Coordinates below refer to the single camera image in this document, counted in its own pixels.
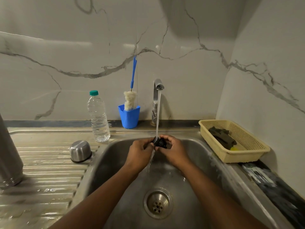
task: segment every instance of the black object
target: black object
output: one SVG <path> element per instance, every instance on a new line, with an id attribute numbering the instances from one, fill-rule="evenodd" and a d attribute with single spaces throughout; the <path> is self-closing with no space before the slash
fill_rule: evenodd
<path id="1" fill-rule="evenodd" d="M 152 142 L 153 142 L 155 147 L 158 146 L 158 147 L 162 147 L 162 148 L 166 149 L 166 141 L 165 141 L 164 138 L 162 138 L 162 137 L 156 138 L 155 137 Z"/>
<path id="2" fill-rule="evenodd" d="M 215 128 L 214 126 L 209 129 L 213 137 L 226 149 L 230 150 L 234 145 L 237 145 L 236 140 L 230 137 L 229 130 Z"/>

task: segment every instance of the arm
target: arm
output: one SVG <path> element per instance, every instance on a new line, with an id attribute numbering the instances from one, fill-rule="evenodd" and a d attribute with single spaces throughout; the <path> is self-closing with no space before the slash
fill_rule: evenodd
<path id="1" fill-rule="evenodd" d="M 127 187 L 147 166 L 153 151 L 153 144 L 149 144 L 152 140 L 153 138 L 134 141 L 124 166 L 49 228 L 102 228 Z"/>
<path id="2" fill-rule="evenodd" d="M 215 228 L 267 228 L 191 162 L 180 140 L 169 135 L 161 135 L 161 137 L 168 140 L 172 147 L 171 149 L 156 147 L 156 150 L 165 154 L 169 162 L 181 170 Z"/>

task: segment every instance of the faucet spout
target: faucet spout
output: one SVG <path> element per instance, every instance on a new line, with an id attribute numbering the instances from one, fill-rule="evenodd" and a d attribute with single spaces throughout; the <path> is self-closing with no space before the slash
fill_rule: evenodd
<path id="1" fill-rule="evenodd" d="M 158 91 L 163 90 L 164 86 L 161 79 L 156 79 L 153 84 L 153 105 L 152 105 L 152 124 L 157 124 L 158 116 Z"/>

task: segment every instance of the white marble wall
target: white marble wall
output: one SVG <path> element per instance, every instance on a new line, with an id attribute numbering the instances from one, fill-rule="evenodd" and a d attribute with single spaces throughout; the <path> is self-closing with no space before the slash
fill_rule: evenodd
<path id="1" fill-rule="evenodd" d="M 305 0 L 248 0 L 221 96 L 231 119 L 267 143 L 262 161 L 305 197 Z"/>
<path id="2" fill-rule="evenodd" d="M 215 118 L 245 0 L 0 0 L 0 112 L 6 120 L 89 119 L 99 90 L 108 119 L 134 90 L 151 118 Z"/>

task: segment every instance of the plastic water bottle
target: plastic water bottle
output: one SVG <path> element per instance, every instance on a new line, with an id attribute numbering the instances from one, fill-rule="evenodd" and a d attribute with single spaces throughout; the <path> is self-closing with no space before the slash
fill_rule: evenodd
<path id="1" fill-rule="evenodd" d="M 106 117 L 104 101 L 99 97 L 98 91 L 90 91 L 88 111 L 91 116 L 92 132 L 97 142 L 104 142 L 110 138 L 110 131 Z"/>

